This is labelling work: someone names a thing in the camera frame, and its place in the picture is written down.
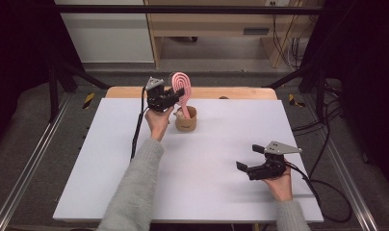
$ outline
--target brown cup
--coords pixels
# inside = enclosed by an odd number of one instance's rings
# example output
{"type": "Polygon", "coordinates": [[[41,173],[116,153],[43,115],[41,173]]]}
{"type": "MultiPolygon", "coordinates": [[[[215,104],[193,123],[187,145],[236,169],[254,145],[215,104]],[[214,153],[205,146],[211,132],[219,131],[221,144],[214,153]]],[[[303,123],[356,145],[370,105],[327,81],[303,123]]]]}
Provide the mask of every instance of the brown cup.
{"type": "Polygon", "coordinates": [[[176,118],[175,124],[177,130],[181,132],[192,132],[195,129],[197,121],[197,110],[194,107],[187,106],[191,118],[176,118]]]}

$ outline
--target red and white swirl lollipop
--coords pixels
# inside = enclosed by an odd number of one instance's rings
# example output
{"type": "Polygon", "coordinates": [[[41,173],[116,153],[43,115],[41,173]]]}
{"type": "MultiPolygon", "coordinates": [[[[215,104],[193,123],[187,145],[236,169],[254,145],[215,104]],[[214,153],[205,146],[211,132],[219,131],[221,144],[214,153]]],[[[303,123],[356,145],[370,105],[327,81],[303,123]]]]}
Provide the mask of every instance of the red and white swirl lollipop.
{"type": "Polygon", "coordinates": [[[186,107],[186,103],[192,94],[191,81],[189,80],[189,77],[183,72],[176,72],[171,77],[171,86],[173,87],[174,91],[185,89],[185,94],[179,98],[177,105],[182,107],[183,115],[185,118],[191,118],[188,108],[186,107]]]}

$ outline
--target wire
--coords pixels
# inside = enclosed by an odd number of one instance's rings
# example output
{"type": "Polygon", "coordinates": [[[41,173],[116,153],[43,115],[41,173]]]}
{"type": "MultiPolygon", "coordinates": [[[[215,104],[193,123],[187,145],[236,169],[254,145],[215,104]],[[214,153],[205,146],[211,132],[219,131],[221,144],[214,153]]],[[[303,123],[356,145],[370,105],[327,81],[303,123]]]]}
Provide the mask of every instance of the wire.
{"type": "Polygon", "coordinates": [[[290,61],[290,49],[288,49],[288,64],[290,64],[291,63],[291,61],[290,61]]]}
{"type": "Polygon", "coordinates": [[[334,87],[332,87],[326,80],[324,81],[324,89],[326,91],[329,91],[331,93],[336,94],[337,96],[340,96],[342,92],[340,90],[336,90],[334,87]]]}
{"type": "Polygon", "coordinates": [[[324,181],[311,179],[311,183],[319,183],[319,184],[323,184],[325,186],[330,187],[331,189],[333,189],[334,191],[339,193],[344,198],[344,200],[347,202],[347,204],[348,204],[349,212],[348,212],[348,215],[347,215],[346,218],[343,218],[343,219],[331,218],[329,215],[327,215],[324,212],[322,212],[324,218],[327,218],[329,220],[332,220],[332,221],[338,222],[338,223],[344,223],[344,222],[347,222],[348,220],[351,219],[351,216],[353,214],[353,209],[352,209],[352,207],[350,205],[350,202],[349,202],[348,198],[341,191],[339,191],[338,189],[336,189],[335,187],[333,187],[332,185],[330,185],[330,184],[328,184],[328,183],[326,183],[324,181]]]}
{"type": "Polygon", "coordinates": [[[296,134],[296,135],[294,135],[294,137],[300,137],[300,136],[303,136],[303,135],[307,135],[307,134],[313,133],[313,132],[315,132],[315,131],[321,130],[322,128],[324,128],[323,125],[322,125],[321,127],[319,127],[319,128],[316,128],[316,129],[314,129],[314,130],[311,130],[311,131],[309,131],[309,132],[305,132],[305,133],[301,133],[301,134],[296,134]]]}
{"type": "Polygon", "coordinates": [[[261,231],[266,231],[268,229],[269,225],[266,223],[264,227],[261,229],[261,231]]]}
{"type": "MultiPolygon", "coordinates": [[[[332,110],[328,115],[326,115],[328,117],[328,120],[331,121],[333,118],[335,118],[336,116],[340,115],[341,112],[338,112],[338,110],[342,109],[341,107],[337,107],[336,109],[332,110]]],[[[311,127],[314,127],[315,125],[318,125],[318,124],[321,124],[320,121],[318,120],[315,120],[314,122],[311,122],[309,124],[306,124],[306,125],[302,125],[302,126],[299,126],[299,127],[296,127],[296,128],[293,128],[292,131],[293,132],[297,132],[297,131],[303,131],[303,130],[306,130],[306,129],[309,129],[311,127]]],[[[317,128],[313,131],[316,131],[316,130],[319,130],[321,128],[324,127],[323,124],[321,124],[322,126],[320,128],[317,128]]]]}
{"type": "Polygon", "coordinates": [[[311,20],[311,22],[317,22],[318,21],[318,17],[315,16],[315,15],[309,15],[309,19],[311,20]]]}
{"type": "Polygon", "coordinates": [[[350,205],[350,202],[349,200],[346,198],[346,196],[340,192],[338,189],[336,189],[335,187],[333,187],[332,185],[324,182],[324,181],[320,181],[320,180],[313,180],[313,179],[309,179],[308,176],[306,176],[305,173],[303,173],[296,165],[290,163],[290,162],[286,162],[285,165],[287,167],[290,167],[291,169],[299,172],[299,174],[302,176],[302,179],[306,182],[306,184],[308,185],[308,188],[311,190],[311,192],[314,194],[315,198],[317,199],[317,202],[318,202],[318,206],[321,208],[321,213],[322,215],[324,216],[324,218],[327,218],[329,220],[332,220],[334,222],[339,222],[339,223],[343,223],[343,222],[347,222],[348,220],[351,219],[351,216],[353,214],[353,209],[350,205]],[[321,198],[318,194],[318,192],[315,190],[314,186],[312,185],[312,183],[320,183],[320,184],[323,184],[325,186],[328,186],[330,187],[331,189],[333,189],[334,191],[336,191],[337,193],[339,193],[343,198],[344,200],[347,202],[348,204],[348,208],[349,208],[349,211],[348,211],[348,215],[346,218],[343,218],[343,219],[337,219],[337,218],[332,218],[330,217],[329,215],[325,214],[323,211],[322,211],[322,201],[321,201],[321,198]]]}
{"type": "MultiPolygon", "coordinates": [[[[332,103],[337,102],[338,100],[339,100],[339,99],[334,99],[334,100],[330,101],[330,102],[326,105],[326,108],[325,108],[325,114],[326,114],[326,115],[327,115],[327,110],[328,110],[329,106],[330,106],[332,103]]],[[[326,137],[325,137],[325,139],[324,139],[324,145],[323,145],[323,147],[322,147],[322,149],[321,149],[320,154],[318,155],[317,160],[315,161],[315,164],[312,166],[311,171],[309,172],[309,178],[312,177],[312,174],[314,173],[315,168],[316,168],[317,165],[318,165],[318,162],[320,161],[320,159],[321,159],[322,156],[324,155],[324,150],[326,149],[326,147],[327,147],[327,141],[329,140],[329,136],[330,136],[330,126],[329,126],[328,117],[326,116],[326,117],[324,118],[324,120],[325,120],[326,129],[327,129],[326,137]]]]}
{"type": "Polygon", "coordinates": [[[296,66],[298,66],[298,50],[299,50],[299,38],[297,38],[296,55],[294,56],[294,59],[296,60],[296,66]]]}
{"type": "Polygon", "coordinates": [[[138,115],[137,128],[135,129],[134,139],[132,139],[131,160],[135,157],[135,151],[137,150],[138,136],[140,134],[141,124],[143,123],[143,115],[144,115],[144,112],[147,110],[147,107],[145,109],[143,109],[144,90],[145,90],[145,87],[143,87],[143,91],[141,93],[141,112],[138,115]]]}
{"type": "MultiPolygon", "coordinates": [[[[298,17],[299,17],[299,15],[293,15],[293,19],[291,20],[290,26],[288,27],[287,33],[285,34],[285,38],[288,37],[288,34],[289,34],[289,32],[290,32],[294,22],[298,19],[298,17]]],[[[287,66],[289,66],[292,70],[294,70],[293,69],[294,66],[292,64],[290,64],[290,62],[288,62],[287,59],[285,58],[285,54],[283,52],[283,47],[281,45],[281,42],[279,41],[278,34],[276,33],[276,14],[272,15],[272,28],[273,28],[272,40],[273,40],[273,44],[274,44],[276,50],[279,52],[279,55],[280,55],[282,61],[287,66]]]]}
{"type": "Polygon", "coordinates": [[[317,199],[318,205],[321,207],[320,196],[318,195],[318,193],[315,190],[315,188],[312,186],[311,181],[309,180],[308,176],[305,173],[303,173],[296,165],[292,164],[291,162],[285,162],[285,165],[287,167],[290,167],[291,169],[299,172],[299,174],[302,175],[302,179],[306,182],[306,184],[308,185],[309,189],[311,190],[311,192],[314,194],[315,198],[317,199]]]}

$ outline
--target black curtain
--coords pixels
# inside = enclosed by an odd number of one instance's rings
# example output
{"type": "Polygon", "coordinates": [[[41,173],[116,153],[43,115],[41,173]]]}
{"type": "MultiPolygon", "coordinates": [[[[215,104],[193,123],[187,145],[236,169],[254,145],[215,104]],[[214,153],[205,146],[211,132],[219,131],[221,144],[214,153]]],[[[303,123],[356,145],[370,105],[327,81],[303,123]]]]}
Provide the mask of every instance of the black curtain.
{"type": "MultiPolygon", "coordinates": [[[[353,1],[326,3],[347,11],[353,1]]],[[[305,62],[312,60],[336,21],[319,18],[305,62]]],[[[389,1],[356,1],[319,66],[327,78],[341,80],[350,126],[363,151],[389,181],[389,1]]]]}
{"type": "MultiPolygon", "coordinates": [[[[49,52],[40,52],[38,33],[29,30],[13,7],[18,1],[21,0],[0,0],[0,138],[16,110],[20,94],[48,82],[49,52]]],[[[53,0],[26,3],[55,4],[53,0]]],[[[59,51],[56,55],[84,70],[60,14],[35,13],[34,17],[43,39],[59,51]]]]}

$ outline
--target white table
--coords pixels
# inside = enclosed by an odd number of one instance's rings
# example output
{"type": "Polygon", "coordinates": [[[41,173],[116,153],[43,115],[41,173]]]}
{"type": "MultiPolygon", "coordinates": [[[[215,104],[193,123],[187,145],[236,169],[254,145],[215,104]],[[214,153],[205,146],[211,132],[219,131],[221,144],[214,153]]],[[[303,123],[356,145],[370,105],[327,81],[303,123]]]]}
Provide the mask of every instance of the white table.
{"type": "MultiPolygon", "coordinates": [[[[251,146],[280,141],[296,146],[281,101],[191,99],[197,128],[180,133],[174,118],[163,139],[153,222],[265,222],[275,220],[268,187],[249,181],[236,161],[264,163],[251,146]]],[[[140,99],[103,99],[53,216],[65,221],[100,220],[126,170],[140,99]]],[[[138,146],[149,136],[143,123],[138,146]]],[[[287,160],[304,171],[299,154],[287,160]]],[[[293,191],[308,222],[323,221],[300,175],[293,191]]]]}

